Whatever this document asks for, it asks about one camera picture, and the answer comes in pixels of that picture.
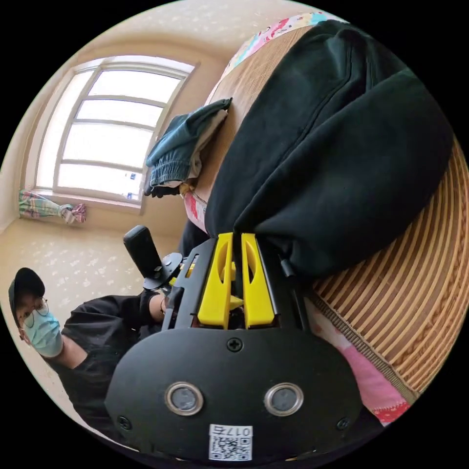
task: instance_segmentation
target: person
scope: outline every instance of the person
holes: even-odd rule
[[[143,291],[91,299],[71,312],[61,330],[36,272],[19,269],[8,294],[21,340],[57,373],[78,415],[111,440],[130,446],[104,401],[119,360],[139,340],[161,330],[165,295]]]

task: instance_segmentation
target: eyeglasses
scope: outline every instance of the eyeglasses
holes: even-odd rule
[[[26,327],[33,327],[34,326],[34,312],[38,313],[41,316],[47,316],[49,313],[49,306],[47,305],[47,300],[41,298],[41,305],[37,308],[34,308],[32,311],[28,311],[22,317],[23,324]]]

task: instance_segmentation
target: surgical mask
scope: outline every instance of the surgical mask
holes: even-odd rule
[[[47,303],[24,320],[23,331],[31,345],[43,357],[56,357],[64,345],[59,321],[49,311]]]

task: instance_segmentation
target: sticker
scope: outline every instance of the sticker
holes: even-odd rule
[[[253,428],[251,426],[210,425],[209,459],[212,461],[251,461]]]

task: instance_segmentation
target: qr code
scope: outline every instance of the qr code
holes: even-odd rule
[[[211,435],[209,459],[250,461],[252,459],[252,438]]]

